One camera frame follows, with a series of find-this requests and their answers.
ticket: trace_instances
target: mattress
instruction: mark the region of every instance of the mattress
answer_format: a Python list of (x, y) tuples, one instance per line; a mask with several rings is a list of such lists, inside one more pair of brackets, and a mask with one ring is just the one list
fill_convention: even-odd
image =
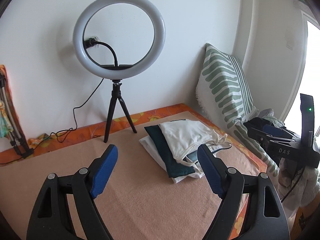
[[(218, 133), (223, 132), (183, 104), (132, 117), (137, 134), (126, 128), (129, 126), (126, 119), (119, 118), (113, 121), (107, 144), (103, 143), (103, 137), (91, 139), (104, 132), (104, 125), (97, 124), (75, 131), (67, 141), (69, 147), (64, 145), (46, 154), (36, 151), (35, 155), (41, 156), (0, 168), (0, 210), (21, 239), (26, 237), (28, 219), (45, 177), (51, 172), (58, 176), (69, 175), (87, 167), (94, 158), (100, 157), (109, 143), (118, 146), (119, 159), (104, 193), (95, 203), (114, 239), (202, 239), (220, 199), (211, 192), (205, 178), (186, 178), (173, 184), (138, 141), (147, 135), (144, 126), (185, 118), (200, 120)], [(251, 175), (265, 171), (265, 164), (255, 155), (233, 138), (228, 137), (228, 140), (234, 145), (232, 151), (218, 156), (227, 166)], [(37, 149), (45, 152), (61, 145), (51, 140)], [(76, 232), (85, 238), (73, 198), (68, 200)], [(230, 238), (239, 234), (244, 212), (245, 208)]]

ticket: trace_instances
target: green striped pillow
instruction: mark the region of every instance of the green striped pillow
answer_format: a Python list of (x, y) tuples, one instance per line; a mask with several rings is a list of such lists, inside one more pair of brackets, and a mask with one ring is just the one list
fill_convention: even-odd
[(253, 110), (253, 100), (241, 64), (236, 57), (207, 43), (201, 76), (207, 82), (212, 99), (224, 115), (227, 128)]

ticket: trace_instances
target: blue gripper pad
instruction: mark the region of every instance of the blue gripper pad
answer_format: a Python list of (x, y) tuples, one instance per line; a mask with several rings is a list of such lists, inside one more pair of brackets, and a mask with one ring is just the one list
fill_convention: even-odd
[(95, 199), (99, 194), (103, 192), (117, 160), (118, 148), (113, 145), (108, 156), (105, 158), (95, 176), (93, 177), (92, 189), (90, 192), (93, 199)]
[(210, 152), (206, 145), (200, 145), (198, 147), (198, 161), (207, 178), (207, 181), (211, 187), (213, 193), (217, 194), (219, 198), (224, 198), (226, 192), (222, 188), (222, 180), (218, 170), (213, 165), (209, 156), (206, 153), (204, 147), (207, 148), (207, 152)]
[(280, 128), (276, 128), (267, 124), (262, 128), (262, 131), (267, 134), (271, 134), (274, 137), (282, 137), (284, 134), (284, 132)]

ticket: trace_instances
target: beige blanket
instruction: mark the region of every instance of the beige blanket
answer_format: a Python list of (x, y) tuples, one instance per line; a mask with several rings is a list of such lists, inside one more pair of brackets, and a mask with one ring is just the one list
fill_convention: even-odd
[[(95, 199), (109, 232), (117, 239), (202, 239), (217, 212), (220, 199), (205, 177), (174, 184), (138, 142), (144, 126), (177, 119), (197, 120), (183, 112), (69, 146), (0, 168), (0, 210), (21, 237), (26, 238), (29, 217), (46, 176), (74, 174), (100, 157), (109, 144), (119, 150), (117, 164), (104, 192)], [(235, 146), (218, 152), (225, 164), (241, 173), (258, 175), (258, 166)], [(74, 200), (68, 196), (77, 235), (85, 239)]]

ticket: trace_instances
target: tripod leg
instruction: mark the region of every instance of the tripod leg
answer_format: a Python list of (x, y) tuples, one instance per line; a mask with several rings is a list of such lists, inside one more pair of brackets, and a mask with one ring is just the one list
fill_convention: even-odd
[(119, 102), (120, 102), (120, 104), (121, 104), (121, 106), (122, 106), (122, 109), (123, 109), (123, 111), (124, 111), (125, 117), (128, 119), (128, 122), (129, 122), (129, 124), (130, 124), (133, 132), (134, 132), (134, 133), (137, 133), (137, 130), (136, 130), (136, 128), (134, 127), (134, 124), (133, 124), (133, 122), (132, 122), (132, 120), (131, 120), (131, 117), (130, 117), (130, 115), (129, 115), (128, 109), (127, 109), (127, 107), (126, 107), (126, 105), (125, 105), (125, 103), (124, 103), (124, 100), (122, 99), (121, 96), (120, 96), (118, 99), (119, 99)]
[(113, 113), (115, 112), (116, 103), (117, 103), (117, 98), (111, 97), (108, 117), (107, 117), (106, 131), (104, 132), (104, 140), (103, 140), (104, 143), (106, 143), (109, 139), (109, 132), (110, 132)]

